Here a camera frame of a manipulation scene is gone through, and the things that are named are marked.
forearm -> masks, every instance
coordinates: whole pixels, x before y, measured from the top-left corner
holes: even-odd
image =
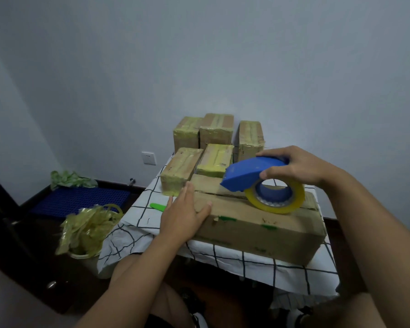
[[[179,246],[157,236],[82,317],[76,328],[143,327],[155,295]]]
[[[410,327],[410,231],[345,172],[325,191],[386,325]]]

electrical outlet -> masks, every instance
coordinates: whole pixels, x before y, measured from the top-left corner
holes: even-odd
[[[152,165],[156,166],[155,153],[141,152],[141,157],[143,158],[144,164],[152,164]]]

taped cardboard box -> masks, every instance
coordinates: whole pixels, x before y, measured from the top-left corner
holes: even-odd
[[[241,121],[239,141],[237,161],[255,157],[257,152],[264,149],[264,136],[261,123],[257,121]]]
[[[199,148],[199,126],[202,117],[185,116],[173,130],[175,153],[181,147]]]
[[[242,198],[246,199],[246,195],[244,192],[241,191],[236,191],[236,192],[231,192],[230,190],[222,187],[220,183],[222,182],[221,178],[217,177],[208,177],[208,176],[203,176],[203,175],[198,175],[194,174],[191,176],[190,180],[193,185],[195,186],[195,190],[198,192],[202,193],[208,193],[211,195],[222,195],[225,197],[235,197],[235,198]],[[265,187],[268,187],[269,189],[283,189],[284,187],[282,186],[272,186],[272,185],[265,185]],[[319,208],[316,203],[316,198],[314,198],[313,193],[310,192],[305,192],[305,201],[302,203],[301,208],[304,209],[311,209],[314,211],[318,211]]]
[[[200,148],[208,144],[230,145],[234,132],[234,115],[207,114],[202,119],[199,129]]]
[[[233,148],[232,145],[208,144],[197,165],[196,174],[222,178],[232,163]]]
[[[306,265],[327,235],[318,211],[273,214],[246,199],[201,192],[195,193],[195,210],[199,212],[208,201],[213,208],[194,237],[198,241]]]
[[[181,147],[160,175],[164,195],[178,196],[194,173],[203,149]]]

left hand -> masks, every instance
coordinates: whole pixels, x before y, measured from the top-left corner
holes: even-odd
[[[213,203],[211,201],[202,208],[199,213],[195,211],[194,203],[195,187],[187,182],[173,202],[169,198],[166,209],[161,215],[159,234],[166,237],[177,246],[193,238],[203,221],[211,213]]]

white checkered tablecloth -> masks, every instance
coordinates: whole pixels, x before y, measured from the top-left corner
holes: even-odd
[[[158,235],[162,213],[149,204],[167,204],[168,197],[161,193],[159,174],[105,238],[97,263],[99,272],[129,254],[144,252],[155,235]],[[269,182],[270,185],[276,185],[274,180]],[[305,190],[313,193],[317,201],[314,187],[306,186]],[[180,248],[178,255],[276,287],[275,307],[311,306],[337,295],[335,289],[339,284],[339,277],[328,236],[306,266],[200,241],[187,242]]]

